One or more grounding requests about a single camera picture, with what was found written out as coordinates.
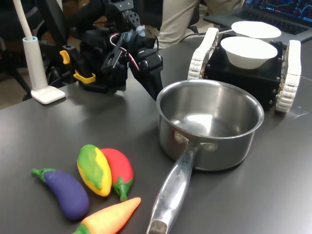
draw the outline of toy vegetable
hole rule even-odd
[[[52,168],[33,169],[31,175],[38,176],[52,190],[67,219],[78,220],[85,216],[89,209],[89,198],[75,178]]]
[[[133,169],[127,157],[115,149],[101,149],[112,173],[112,185],[120,196],[120,201],[127,200],[127,193],[133,182]]]
[[[115,234],[126,224],[140,202],[141,198],[136,197],[100,210],[86,217],[73,234]]]
[[[111,191],[112,175],[104,154],[94,145],[80,150],[77,166],[82,180],[96,194],[107,196]]]

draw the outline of saucepan rim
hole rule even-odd
[[[258,120],[258,123],[252,128],[250,129],[249,131],[243,133],[243,134],[239,134],[239,135],[236,135],[236,136],[225,136],[225,137],[217,137],[217,136],[205,136],[205,135],[200,135],[200,134],[195,134],[195,133],[191,133],[189,131],[186,131],[184,130],[183,128],[180,128],[179,126],[175,125],[174,123],[172,123],[169,119],[167,119],[165,117],[165,115],[163,114],[162,110],[161,110],[161,107],[160,107],[160,102],[161,102],[161,99],[162,97],[168,93],[173,87],[175,86],[178,86],[178,85],[181,85],[183,83],[186,83],[186,82],[198,82],[198,83],[209,83],[209,84],[212,84],[212,85],[223,85],[223,86],[227,86],[227,87],[230,87],[230,88],[233,88],[235,90],[238,90],[240,92],[242,92],[242,94],[245,94],[246,97],[248,97],[250,100],[252,100],[256,105],[257,105],[257,108],[258,108],[258,112],[259,112],[259,120]],[[238,88],[234,85],[231,85],[231,84],[228,84],[228,83],[224,83],[224,82],[221,82],[221,81],[215,81],[215,80],[208,80],[208,79],[192,79],[192,80],[183,80],[183,81],[178,81],[178,82],[175,82],[175,83],[172,83],[168,86],[166,86],[165,88],[163,88],[163,90],[160,91],[160,93],[158,94],[157,96],[157,99],[156,99],[156,106],[157,106],[157,109],[158,109],[158,112],[160,113],[160,115],[170,124],[172,125],[173,127],[179,129],[182,133],[186,133],[186,134],[190,134],[192,136],[195,136],[195,137],[203,137],[203,138],[207,138],[207,139],[233,139],[233,138],[239,138],[239,137],[243,137],[245,135],[248,135],[252,132],[254,132],[256,129],[258,129],[262,122],[263,122],[263,119],[264,119],[264,111],[263,111],[263,108],[261,106],[261,104],[258,102],[258,100],[252,96],[250,93],[246,92],[245,90],[241,89],[241,88]]]

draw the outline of yellow clamp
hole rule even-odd
[[[93,73],[92,73],[91,77],[85,78],[85,77],[82,77],[81,75],[79,75],[79,73],[75,70],[74,77],[76,79],[80,80],[82,83],[85,83],[85,84],[90,84],[90,83],[96,81],[96,75],[94,75]]]
[[[70,63],[70,57],[69,57],[69,54],[67,53],[66,50],[60,51],[60,55],[62,55],[62,57],[63,57],[63,63],[64,64]]]

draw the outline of person's leg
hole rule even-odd
[[[184,36],[199,0],[164,0],[162,26],[158,40],[163,49],[178,43]]]
[[[233,8],[241,7],[244,0],[205,0],[210,15],[227,12]]]

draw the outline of gray table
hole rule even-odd
[[[186,79],[201,39],[161,51],[164,86]],[[304,76],[311,73],[312,41],[302,46]],[[122,151],[135,172],[129,197],[142,203],[121,234],[145,234],[151,209],[173,165],[157,140],[155,102],[131,77],[127,91],[106,96],[63,88],[66,100],[43,106],[29,100],[0,111],[0,229],[3,234],[71,234],[52,193],[31,169],[52,167],[80,182],[76,159],[94,144]],[[301,79],[286,116],[266,113],[248,158],[226,173],[194,172],[172,234],[310,234],[312,232],[312,82]],[[118,202],[86,189],[89,215]]]

